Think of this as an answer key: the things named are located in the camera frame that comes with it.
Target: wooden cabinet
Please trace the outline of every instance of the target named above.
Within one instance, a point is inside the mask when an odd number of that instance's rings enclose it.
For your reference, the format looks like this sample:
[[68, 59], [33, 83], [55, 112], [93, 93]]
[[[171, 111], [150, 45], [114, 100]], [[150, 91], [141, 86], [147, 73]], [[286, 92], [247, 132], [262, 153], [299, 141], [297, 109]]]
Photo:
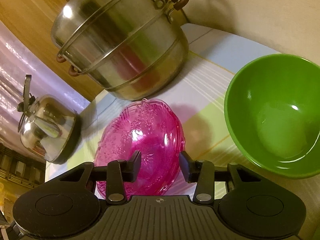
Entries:
[[[50, 31], [65, 3], [65, 0], [0, 0], [0, 20], [44, 64], [92, 101], [102, 87], [87, 75], [69, 76], [70, 64], [56, 62], [58, 48], [51, 41]], [[180, 23], [186, 22], [181, 12], [174, 16]]]

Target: pink translucent bowl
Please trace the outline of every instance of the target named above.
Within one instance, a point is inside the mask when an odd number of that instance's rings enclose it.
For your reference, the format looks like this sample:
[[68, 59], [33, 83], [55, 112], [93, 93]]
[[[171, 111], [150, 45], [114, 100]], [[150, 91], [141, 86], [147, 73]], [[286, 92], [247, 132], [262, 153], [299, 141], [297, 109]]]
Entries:
[[[162, 195], [179, 173], [179, 152], [184, 150], [182, 125], [170, 107], [158, 99], [134, 102], [105, 128], [99, 142], [95, 166], [113, 160], [128, 160], [141, 151], [141, 168], [134, 183], [125, 182], [127, 197]], [[106, 182], [97, 189], [106, 196]]]

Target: purple plastic curtain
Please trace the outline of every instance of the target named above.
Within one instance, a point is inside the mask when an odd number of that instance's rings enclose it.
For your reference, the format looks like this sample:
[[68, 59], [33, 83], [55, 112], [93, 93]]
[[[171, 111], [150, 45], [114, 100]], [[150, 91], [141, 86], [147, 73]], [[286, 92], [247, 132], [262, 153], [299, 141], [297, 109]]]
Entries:
[[38, 159], [24, 148], [17, 131], [21, 117], [17, 105], [22, 101], [26, 74], [32, 75], [30, 92], [35, 97], [53, 95], [78, 113], [89, 102], [42, 63], [0, 22], [0, 143]]

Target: bowl rim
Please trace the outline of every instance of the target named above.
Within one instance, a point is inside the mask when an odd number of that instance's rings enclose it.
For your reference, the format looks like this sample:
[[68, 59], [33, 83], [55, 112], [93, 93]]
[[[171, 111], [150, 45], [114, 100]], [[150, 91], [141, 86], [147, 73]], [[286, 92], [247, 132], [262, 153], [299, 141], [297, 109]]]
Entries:
[[247, 63], [245, 66], [243, 66], [232, 78], [230, 84], [228, 85], [228, 88], [227, 88], [227, 91], [226, 91], [226, 94], [225, 94], [225, 98], [224, 98], [224, 118], [225, 118], [225, 121], [226, 121], [226, 124], [227, 124], [227, 128], [228, 128], [228, 131], [229, 131], [229, 134], [233, 140], [233, 142], [235, 143], [235, 145], [238, 147], [238, 149], [240, 150], [240, 152], [252, 163], [256, 164], [257, 166], [261, 167], [261, 168], [264, 168], [268, 171], [271, 171], [272, 173], [275, 173], [275, 174], [278, 174], [278, 175], [281, 175], [283, 177], [286, 177], [286, 178], [290, 178], [290, 179], [306, 179], [306, 178], [310, 178], [310, 177], [313, 177], [315, 175], [318, 175], [320, 174], [320, 167], [317, 169], [317, 170], [314, 170], [314, 171], [311, 171], [311, 172], [307, 172], [307, 173], [301, 173], [301, 174], [287, 174], [286, 172], [283, 172], [283, 170], [279, 169], [272, 169], [266, 165], [264, 165], [263, 163], [259, 162], [258, 160], [256, 160], [253, 156], [251, 156], [245, 149], [244, 147], [241, 145], [241, 143], [238, 141], [233, 129], [232, 129], [232, 126], [231, 126], [231, 123], [230, 123], [230, 120], [229, 120], [229, 115], [228, 115], [228, 98], [229, 98], [229, 95], [230, 95], [230, 90], [232, 89], [232, 86], [235, 82], [235, 80], [238, 78], [238, 76], [240, 76], [244, 70], [246, 70], [247, 68], [251, 67], [252, 65], [254, 65], [256, 62], [262, 60], [262, 59], [265, 59], [265, 58], [270, 58], [270, 57], [291, 57], [291, 58], [296, 58], [296, 59], [302, 59], [302, 60], [305, 60], [309, 63], [311, 63], [313, 66], [317, 67], [320, 69], [320, 66], [317, 65], [316, 63], [310, 61], [310, 60], [307, 60], [303, 57], [299, 57], [297, 55], [292, 55], [292, 54], [282, 54], [282, 53], [275, 53], [275, 54], [269, 54], [269, 55], [265, 55], [265, 56], [262, 56], [262, 57], [259, 57], [259, 58], [256, 58], [252, 61], [250, 61], [249, 63]]

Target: table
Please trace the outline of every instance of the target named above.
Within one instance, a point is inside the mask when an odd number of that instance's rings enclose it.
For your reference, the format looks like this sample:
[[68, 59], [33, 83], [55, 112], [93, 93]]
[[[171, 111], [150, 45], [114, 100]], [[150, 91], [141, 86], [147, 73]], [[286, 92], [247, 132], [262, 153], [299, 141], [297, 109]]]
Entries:
[[[298, 195], [307, 207], [307, 218], [299, 235], [311, 239], [320, 220], [320, 176], [292, 180], [255, 166], [237, 149], [224, 120], [224, 95], [234, 73], [258, 57], [278, 52], [204, 26], [185, 24], [182, 29], [189, 42], [188, 60], [178, 77], [154, 97], [165, 101], [179, 117], [186, 151], [193, 159], [210, 160], [216, 166], [240, 163]], [[46, 181], [82, 162], [93, 161], [104, 128], [128, 104], [130, 101], [101, 92], [81, 113], [83, 127], [76, 151], [63, 165], [47, 163]], [[187, 184], [180, 173], [166, 195], [192, 197], [194, 189], [195, 185]], [[217, 182], [216, 198], [224, 194], [224, 183]]]

